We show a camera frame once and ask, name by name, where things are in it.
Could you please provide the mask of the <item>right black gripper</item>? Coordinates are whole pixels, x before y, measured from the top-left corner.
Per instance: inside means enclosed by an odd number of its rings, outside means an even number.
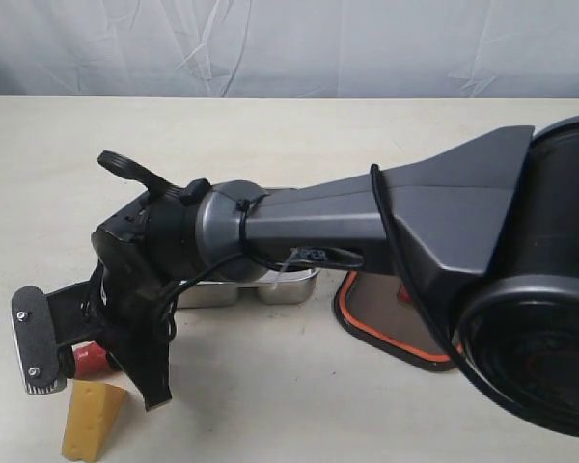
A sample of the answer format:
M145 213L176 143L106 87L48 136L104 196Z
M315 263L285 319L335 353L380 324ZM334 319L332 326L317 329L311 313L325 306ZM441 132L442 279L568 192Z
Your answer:
M91 340L126 374L151 410L171 400L169 345L184 282L206 269L194 233L204 185L148 191L92 234L97 265L90 280L52 293L48 308L56 358L67 378L72 348Z

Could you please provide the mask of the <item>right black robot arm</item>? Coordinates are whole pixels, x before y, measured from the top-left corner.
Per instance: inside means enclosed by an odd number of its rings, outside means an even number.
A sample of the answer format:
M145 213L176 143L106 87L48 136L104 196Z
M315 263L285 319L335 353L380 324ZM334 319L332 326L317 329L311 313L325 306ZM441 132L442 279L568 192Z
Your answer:
M579 437L579 116L302 189L181 188L112 151L98 162L146 190L93 232L90 280L47 307L58 344L100 344L147 408L171 397L182 292L312 266L398 277L477 389Z

